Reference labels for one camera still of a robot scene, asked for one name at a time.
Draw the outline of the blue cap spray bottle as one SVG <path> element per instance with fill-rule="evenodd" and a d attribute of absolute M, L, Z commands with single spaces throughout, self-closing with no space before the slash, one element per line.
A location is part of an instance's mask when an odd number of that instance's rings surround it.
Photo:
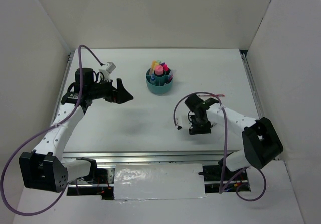
<path fill-rule="evenodd" d="M 150 83 L 151 83 L 152 85 L 156 85 L 156 77 L 155 77 L 154 74 L 152 74 L 151 77 L 150 77 Z"/>

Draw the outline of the red gel pen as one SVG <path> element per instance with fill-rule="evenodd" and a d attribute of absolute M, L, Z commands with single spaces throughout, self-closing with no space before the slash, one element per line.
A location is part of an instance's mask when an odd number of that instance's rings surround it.
<path fill-rule="evenodd" d="M 223 94 L 218 94 L 216 95 L 219 98 L 225 97 L 225 95 Z M 210 95 L 210 94 L 198 94 L 198 97 L 214 97 L 214 95 Z"/>

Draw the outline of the pink bottle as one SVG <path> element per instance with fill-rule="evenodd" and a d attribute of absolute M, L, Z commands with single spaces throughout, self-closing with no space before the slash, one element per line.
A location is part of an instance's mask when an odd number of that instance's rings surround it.
<path fill-rule="evenodd" d="M 164 73 L 163 67 L 161 65 L 158 65 L 154 71 L 155 76 L 162 76 L 163 73 Z"/>

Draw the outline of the yellow highlighter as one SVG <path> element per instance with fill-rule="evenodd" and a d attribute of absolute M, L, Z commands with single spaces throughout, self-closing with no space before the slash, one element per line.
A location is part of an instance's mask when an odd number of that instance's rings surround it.
<path fill-rule="evenodd" d="M 152 66 L 151 66 L 151 72 L 150 72 L 150 74 L 152 75 L 153 73 L 154 73 L 154 71 L 155 71 L 155 65 L 156 65 L 156 63 L 157 63 L 157 61 L 154 61 L 153 63 L 152 63 Z"/>

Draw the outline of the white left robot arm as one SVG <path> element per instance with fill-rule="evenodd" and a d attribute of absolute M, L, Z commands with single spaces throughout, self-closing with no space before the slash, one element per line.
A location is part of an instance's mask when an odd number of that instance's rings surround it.
<path fill-rule="evenodd" d="M 75 81 L 62 97 L 52 129 L 46 132 L 31 152 L 22 152 L 19 157 L 26 188 L 59 193 L 78 178 L 87 183 L 97 181 L 99 171 L 95 160 L 82 157 L 64 161 L 62 155 L 75 127 L 94 100 L 103 99 L 116 104 L 133 100 L 120 78 L 116 83 L 114 87 L 112 80 L 102 78 L 96 81 L 91 68 L 76 70 Z"/>

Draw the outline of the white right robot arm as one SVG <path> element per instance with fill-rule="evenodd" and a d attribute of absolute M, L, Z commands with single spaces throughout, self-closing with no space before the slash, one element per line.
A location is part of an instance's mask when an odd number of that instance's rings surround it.
<path fill-rule="evenodd" d="M 214 98 L 202 100 L 196 94 L 189 96 L 184 104 L 193 114 L 188 117 L 189 134 L 209 134 L 213 124 L 225 127 L 242 138 L 243 148 L 226 157 L 219 167 L 219 174 L 225 180 L 235 176 L 245 167 L 261 170 L 283 152 L 283 144 L 270 119 L 255 119 L 231 110 Z"/>

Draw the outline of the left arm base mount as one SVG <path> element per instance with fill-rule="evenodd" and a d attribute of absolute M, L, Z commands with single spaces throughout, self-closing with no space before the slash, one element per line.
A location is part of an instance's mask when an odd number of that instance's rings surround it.
<path fill-rule="evenodd" d="M 114 200 L 114 176 L 114 167 L 98 168 L 92 180 L 80 177 L 72 181 L 67 196 L 98 196 L 102 200 Z"/>

